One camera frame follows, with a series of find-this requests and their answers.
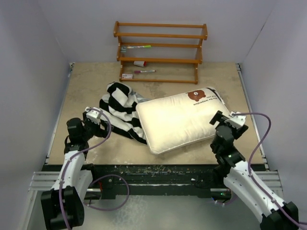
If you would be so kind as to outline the cream pillow with bear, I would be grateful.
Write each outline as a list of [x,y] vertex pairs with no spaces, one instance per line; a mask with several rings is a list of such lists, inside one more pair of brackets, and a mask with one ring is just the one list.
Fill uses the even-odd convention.
[[213,87],[139,103],[136,112],[152,154],[162,154],[206,140],[215,134],[210,124],[221,111],[229,115],[225,102]]

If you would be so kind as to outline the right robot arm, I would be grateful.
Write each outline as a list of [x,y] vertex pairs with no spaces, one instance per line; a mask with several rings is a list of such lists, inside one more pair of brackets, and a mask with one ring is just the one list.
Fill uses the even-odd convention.
[[285,202],[272,191],[252,170],[234,146],[234,141],[243,135],[247,113],[232,113],[225,116],[217,111],[210,124],[215,126],[215,135],[210,147],[218,167],[213,176],[217,187],[233,191],[252,211],[262,230],[299,230],[298,208],[293,202]]

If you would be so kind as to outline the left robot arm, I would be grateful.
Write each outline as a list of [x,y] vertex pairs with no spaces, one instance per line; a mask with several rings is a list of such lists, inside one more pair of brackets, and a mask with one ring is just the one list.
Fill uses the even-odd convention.
[[83,118],[67,121],[68,136],[64,144],[64,163],[51,189],[41,195],[41,205],[48,230],[71,230],[84,222],[83,201],[87,188],[97,186],[99,177],[83,169],[92,137],[107,140],[112,125],[103,110],[86,107]]

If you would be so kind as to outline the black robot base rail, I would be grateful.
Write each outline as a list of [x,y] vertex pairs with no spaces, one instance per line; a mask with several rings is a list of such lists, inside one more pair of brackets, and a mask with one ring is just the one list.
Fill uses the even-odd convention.
[[83,169],[93,174],[90,186],[102,199],[117,195],[196,196],[225,202],[232,198],[230,189],[214,178],[215,165],[94,165]]

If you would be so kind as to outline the black white striped pillowcase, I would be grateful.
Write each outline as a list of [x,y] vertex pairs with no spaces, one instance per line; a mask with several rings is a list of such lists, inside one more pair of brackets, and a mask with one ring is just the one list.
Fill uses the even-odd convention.
[[149,99],[120,82],[108,84],[106,91],[107,94],[100,99],[99,108],[111,122],[112,131],[146,145],[145,133],[136,112],[136,106]]

